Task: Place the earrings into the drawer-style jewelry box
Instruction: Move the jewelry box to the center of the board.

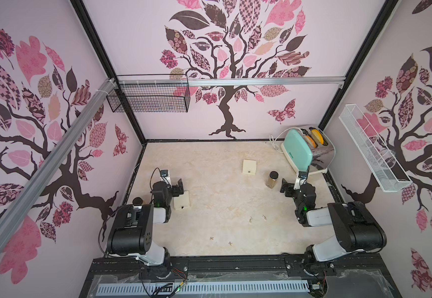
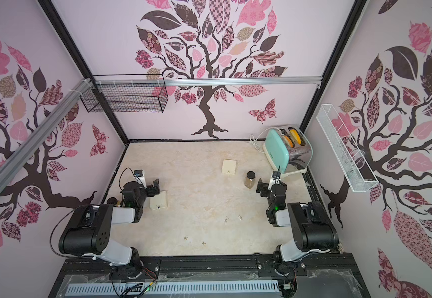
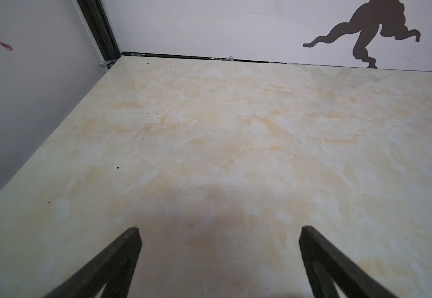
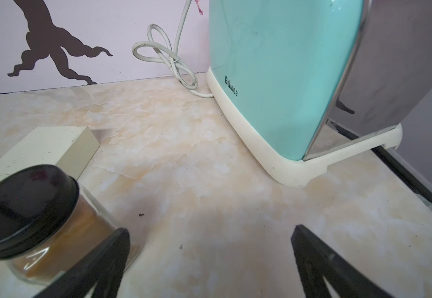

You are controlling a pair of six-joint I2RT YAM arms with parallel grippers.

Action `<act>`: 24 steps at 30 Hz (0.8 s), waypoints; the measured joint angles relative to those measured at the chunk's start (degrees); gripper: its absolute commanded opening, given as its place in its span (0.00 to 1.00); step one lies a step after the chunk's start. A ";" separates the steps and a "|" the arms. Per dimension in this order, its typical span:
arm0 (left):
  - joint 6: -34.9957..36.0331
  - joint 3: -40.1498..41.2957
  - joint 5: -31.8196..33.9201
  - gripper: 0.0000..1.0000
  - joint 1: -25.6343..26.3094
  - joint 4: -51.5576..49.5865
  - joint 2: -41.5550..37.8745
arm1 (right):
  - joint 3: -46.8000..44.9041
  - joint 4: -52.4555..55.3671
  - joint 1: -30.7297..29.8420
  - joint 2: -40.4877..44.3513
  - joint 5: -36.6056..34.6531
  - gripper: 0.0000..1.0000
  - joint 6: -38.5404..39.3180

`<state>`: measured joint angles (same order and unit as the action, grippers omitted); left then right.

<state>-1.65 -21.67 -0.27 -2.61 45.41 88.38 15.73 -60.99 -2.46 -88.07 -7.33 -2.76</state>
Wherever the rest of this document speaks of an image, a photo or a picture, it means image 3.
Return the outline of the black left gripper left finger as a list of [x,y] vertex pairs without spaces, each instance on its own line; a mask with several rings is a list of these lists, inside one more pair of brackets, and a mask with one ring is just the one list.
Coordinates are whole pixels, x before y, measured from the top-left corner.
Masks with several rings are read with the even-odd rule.
[[103,298],[126,298],[141,249],[139,229],[128,228],[84,267],[45,296],[95,298],[101,294]]

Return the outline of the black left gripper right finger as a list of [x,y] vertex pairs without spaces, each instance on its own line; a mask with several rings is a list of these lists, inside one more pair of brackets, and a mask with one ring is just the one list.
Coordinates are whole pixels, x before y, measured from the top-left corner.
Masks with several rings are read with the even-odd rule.
[[316,298],[338,298],[336,287],[348,298],[395,297],[314,227],[302,227],[299,247]]

